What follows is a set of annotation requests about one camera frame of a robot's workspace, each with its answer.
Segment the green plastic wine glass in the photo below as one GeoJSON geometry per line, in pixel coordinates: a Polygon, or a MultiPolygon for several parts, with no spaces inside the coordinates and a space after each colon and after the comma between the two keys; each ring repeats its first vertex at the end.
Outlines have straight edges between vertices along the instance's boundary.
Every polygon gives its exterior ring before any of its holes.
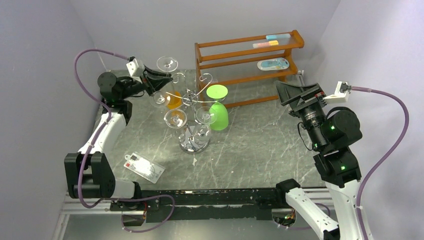
{"type": "Polygon", "coordinates": [[[210,124],[214,131],[222,131],[229,125],[229,115],[227,108],[222,104],[222,100],[228,95],[228,89],[221,84],[215,84],[207,88],[206,94],[209,98],[217,100],[210,109],[216,113],[216,121],[210,124]]]}

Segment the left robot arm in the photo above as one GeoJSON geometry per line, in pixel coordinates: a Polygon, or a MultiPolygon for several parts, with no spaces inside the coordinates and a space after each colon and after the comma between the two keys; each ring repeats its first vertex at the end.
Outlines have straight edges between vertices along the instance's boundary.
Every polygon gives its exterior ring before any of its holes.
{"type": "Polygon", "coordinates": [[[108,162],[108,155],[131,119],[133,104],[128,98],[138,94],[154,96],[172,79],[170,73],[148,67],[131,67],[129,76],[118,77],[112,72],[99,75],[97,84],[104,105],[100,123],[87,143],[76,153],[68,153],[64,159],[71,198],[123,199],[130,210],[142,206],[139,184],[117,179],[108,162]]]}

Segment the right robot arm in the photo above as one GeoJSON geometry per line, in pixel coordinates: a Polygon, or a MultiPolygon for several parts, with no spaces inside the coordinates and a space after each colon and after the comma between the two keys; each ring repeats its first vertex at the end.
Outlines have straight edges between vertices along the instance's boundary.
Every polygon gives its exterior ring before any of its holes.
{"type": "Polygon", "coordinates": [[[372,235],[361,214],[359,188],[362,174],[350,146],[362,138],[357,115],[343,107],[351,87],[344,81],[326,95],[319,84],[297,86],[277,80],[278,99],[289,114],[301,120],[311,140],[315,167],[333,202],[333,220],[313,202],[294,179],[278,183],[275,202],[299,214],[321,240],[370,240],[372,235]]]}

